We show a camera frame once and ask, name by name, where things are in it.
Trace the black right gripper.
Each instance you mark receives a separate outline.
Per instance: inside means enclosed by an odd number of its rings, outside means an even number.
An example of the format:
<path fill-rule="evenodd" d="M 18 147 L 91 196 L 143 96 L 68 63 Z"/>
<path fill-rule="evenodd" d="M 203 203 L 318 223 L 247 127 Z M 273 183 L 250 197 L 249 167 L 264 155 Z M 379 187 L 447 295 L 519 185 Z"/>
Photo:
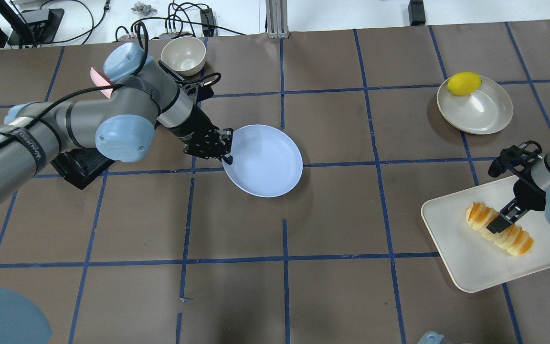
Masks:
<path fill-rule="evenodd" d="M 515 198 L 505 205 L 494 220 L 487 224 L 487 230 L 493 234 L 502 233 L 516 224 L 528 211 L 543 212 L 546 206 L 546 191 L 521 179 L 513 186 Z"/>

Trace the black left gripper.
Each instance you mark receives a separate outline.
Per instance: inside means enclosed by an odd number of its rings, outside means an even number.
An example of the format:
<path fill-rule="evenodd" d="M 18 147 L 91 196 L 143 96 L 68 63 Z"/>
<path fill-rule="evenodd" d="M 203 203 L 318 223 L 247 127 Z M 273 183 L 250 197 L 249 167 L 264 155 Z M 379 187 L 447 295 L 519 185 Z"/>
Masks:
<path fill-rule="evenodd" d="M 231 165 L 234 160 L 231 154 L 233 132 L 232 128 L 220 129 L 216 126 L 195 131 L 190 141 L 185 143 L 183 152 L 196 158 L 216 159 Z"/>

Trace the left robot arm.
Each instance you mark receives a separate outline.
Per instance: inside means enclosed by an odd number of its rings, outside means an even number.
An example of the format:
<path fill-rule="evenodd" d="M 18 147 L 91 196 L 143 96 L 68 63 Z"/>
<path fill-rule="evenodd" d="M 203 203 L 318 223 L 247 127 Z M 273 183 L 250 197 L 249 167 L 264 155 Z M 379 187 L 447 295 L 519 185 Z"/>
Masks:
<path fill-rule="evenodd" d="M 112 161 L 136 162 L 150 149 L 158 124 L 185 144 L 184 153 L 232 163 L 232 129 L 220 129 L 164 61 L 148 55 L 148 43 L 118 46 L 103 70 L 107 82 L 53 102 L 9 109 L 0 125 L 0 203 L 59 155 L 95 149 Z"/>

